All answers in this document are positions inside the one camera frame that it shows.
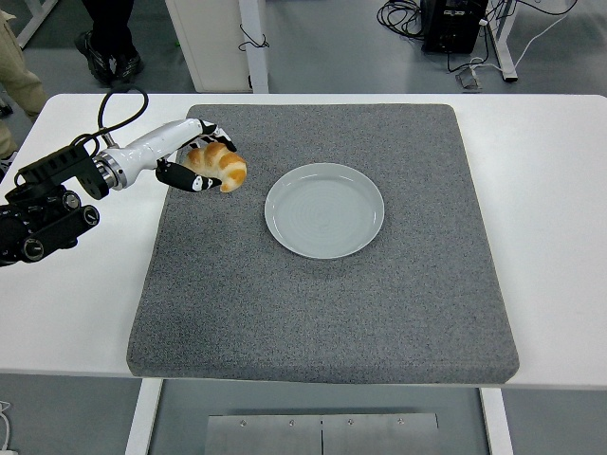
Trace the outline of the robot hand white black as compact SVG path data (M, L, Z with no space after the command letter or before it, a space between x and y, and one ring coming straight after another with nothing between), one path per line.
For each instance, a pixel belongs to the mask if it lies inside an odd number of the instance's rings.
M125 147L107 148L99 163L103 161L114 177L111 188L122 190L134 184L141 171L154 170L159 159L170 156L196 139L220 142L230 151L236 151L230 137L218 125L199 118L185 118L166 123Z

